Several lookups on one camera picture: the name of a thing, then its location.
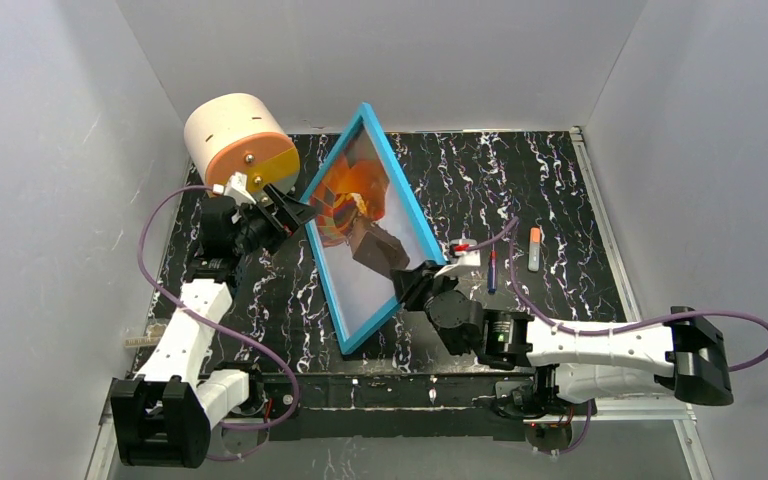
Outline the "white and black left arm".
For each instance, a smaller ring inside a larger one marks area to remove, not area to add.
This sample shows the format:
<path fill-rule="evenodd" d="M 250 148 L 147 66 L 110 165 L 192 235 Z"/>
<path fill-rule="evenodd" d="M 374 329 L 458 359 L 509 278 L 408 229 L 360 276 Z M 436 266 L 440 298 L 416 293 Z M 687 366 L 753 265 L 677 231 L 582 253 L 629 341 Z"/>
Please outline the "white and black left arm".
<path fill-rule="evenodd" d="M 315 216 L 313 207 L 268 185 L 267 203 L 231 187 L 216 185 L 201 203 L 197 245 L 174 295 L 146 269 L 155 290 L 176 307 L 148 360 L 126 379 L 114 380 L 110 405 L 120 460 L 128 466 L 197 468 L 208 457 L 212 432 L 267 430 L 287 420 L 298 406 L 300 386 L 289 365 L 260 342 L 221 325 L 238 287 L 237 268 L 253 253 L 276 253 Z M 290 404 L 271 418 L 258 367 L 220 363 L 211 373 L 202 364 L 215 333 L 260 351 L 286 374 Z"/>

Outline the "hot air balloon photo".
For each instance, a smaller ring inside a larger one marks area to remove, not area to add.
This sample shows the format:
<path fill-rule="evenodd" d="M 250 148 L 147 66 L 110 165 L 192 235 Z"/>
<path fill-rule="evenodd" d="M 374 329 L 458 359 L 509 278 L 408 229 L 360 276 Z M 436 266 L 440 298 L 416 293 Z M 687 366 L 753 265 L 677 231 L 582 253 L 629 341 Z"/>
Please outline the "hot air balloon photo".
<path fill-rule="evenodd" d="M 428 256 L 398 183 L 363 128 L 325 170 L 311 203 L 340 328 L 357 336 L 394 297 L 391 271 Z"/>

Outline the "blue red screwdriver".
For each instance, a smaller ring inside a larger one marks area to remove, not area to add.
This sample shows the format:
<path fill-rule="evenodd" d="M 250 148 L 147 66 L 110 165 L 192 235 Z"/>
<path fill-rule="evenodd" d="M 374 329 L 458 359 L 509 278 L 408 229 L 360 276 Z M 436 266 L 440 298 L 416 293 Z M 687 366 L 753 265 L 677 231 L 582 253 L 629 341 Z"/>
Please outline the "blue red screwdriver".
<path fill-rule="evenodd" d="M 494 295 L 497 292 L 498 280 L 497 280 L 497 253 L 495 248 L 492 247 L 488 256 L 488 270 L 487 270 L 487 292 L 489 295 Z"/>

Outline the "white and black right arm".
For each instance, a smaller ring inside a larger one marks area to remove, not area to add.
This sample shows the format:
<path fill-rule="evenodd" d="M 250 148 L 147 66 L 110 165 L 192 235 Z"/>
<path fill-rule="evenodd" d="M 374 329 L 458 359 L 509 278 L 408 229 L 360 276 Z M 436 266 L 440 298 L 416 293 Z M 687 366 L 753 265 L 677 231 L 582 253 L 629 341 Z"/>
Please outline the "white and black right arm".
<path fill-rule="evenodd" d="M 663 391 L 694 405 L 734 401 L 724 336 L 693 310 L 649 326 L 609 328 L 486 308 L 432 261 L 394 269 L 391 279 L 398 303 L 423 312 L 450 354 L 472 354 L 496 370 L 533 369 L 529 397 L 542 406 Z"/>

